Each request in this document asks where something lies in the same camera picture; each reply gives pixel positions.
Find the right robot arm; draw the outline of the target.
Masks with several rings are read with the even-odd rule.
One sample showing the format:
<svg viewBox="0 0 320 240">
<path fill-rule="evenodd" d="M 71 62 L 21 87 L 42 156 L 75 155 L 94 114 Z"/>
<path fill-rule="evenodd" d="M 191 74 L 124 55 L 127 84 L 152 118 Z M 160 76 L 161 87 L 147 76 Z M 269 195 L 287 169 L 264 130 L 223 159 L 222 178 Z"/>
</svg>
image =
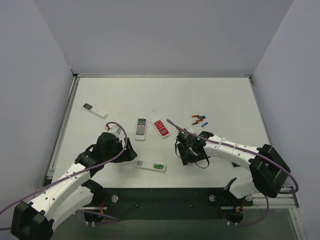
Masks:
<svg viewBox="0 0 320 240">
<path fill-rule="evenodd" d="M 213 157 L 247 169 L 250 176 L 234 177 L 225 187 L 237 199 L 256 193 L 276 198 L 288 178 L 286 173 L 291 172 L 271 145 L 245 146 L 207 131 L 196 135 L 181 130 L 176 136 L 175 151 L 184 166 Z"/>
</svg>

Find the slim white remote control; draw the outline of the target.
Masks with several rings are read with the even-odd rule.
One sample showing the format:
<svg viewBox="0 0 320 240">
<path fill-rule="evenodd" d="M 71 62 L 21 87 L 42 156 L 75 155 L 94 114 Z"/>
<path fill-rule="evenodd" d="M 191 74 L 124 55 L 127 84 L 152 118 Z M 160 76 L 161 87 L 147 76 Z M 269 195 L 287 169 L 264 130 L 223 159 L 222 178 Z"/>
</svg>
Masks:
<svg viewBox="0 0 320 240">
<path fill-rule="evenodd" d="M 141 160 L 138 160 L 135 164 L 135 166 L 137 168 L 140 168 L 140 169 L 143 169 L 143 170 L 148 170 L 148 171 L 155 171 L 155 172 L 160 172 L 160 173 L 165 173 L 166 170 L 167 170 L 167 166 L 166 165 L 163 165 L 163 164 L 157 164 L 157 165 L 163 165 L 163 171 L 157 171 L 157 170 L 154 170 L 154 164 L 157 164 L 157 163 L 152 163 L 152 162 L 148 162 L 148 161 L 141 161 Z"/>
</svg>

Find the green battery vertical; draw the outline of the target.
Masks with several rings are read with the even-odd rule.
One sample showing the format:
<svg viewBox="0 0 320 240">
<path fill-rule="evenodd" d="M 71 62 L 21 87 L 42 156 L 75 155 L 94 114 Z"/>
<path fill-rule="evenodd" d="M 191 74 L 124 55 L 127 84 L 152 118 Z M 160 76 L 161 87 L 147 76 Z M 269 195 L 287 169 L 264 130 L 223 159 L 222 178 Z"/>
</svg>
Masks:
<svg viewBox="0 0 320 240">
<path fill-rule="evenodd" d="M 164 166 L 161 164 L 154 164 L 153 167 L 156 169 L 163 169 L 164 168 Z"/>
</svg>

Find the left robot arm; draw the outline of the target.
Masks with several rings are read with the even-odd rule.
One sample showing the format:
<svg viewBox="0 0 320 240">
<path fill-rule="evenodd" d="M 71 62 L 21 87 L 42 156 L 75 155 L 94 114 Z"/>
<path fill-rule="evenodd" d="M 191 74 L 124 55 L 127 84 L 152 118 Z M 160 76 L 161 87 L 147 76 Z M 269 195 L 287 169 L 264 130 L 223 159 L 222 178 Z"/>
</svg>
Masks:
<svg viewBox="0 0 320 240">
<path fill-rule="evenodd" d="M 101 203 L 103 188 L 92 177 L 106 163 L 129 162 L 136 157 L 128 137 L 120 140 L 117 131 L 103 132 L 43 193 L 15 206 L 10 233 L 20 240 L 51 239 L 55 229 L 78 209 Z"/>
</svg>

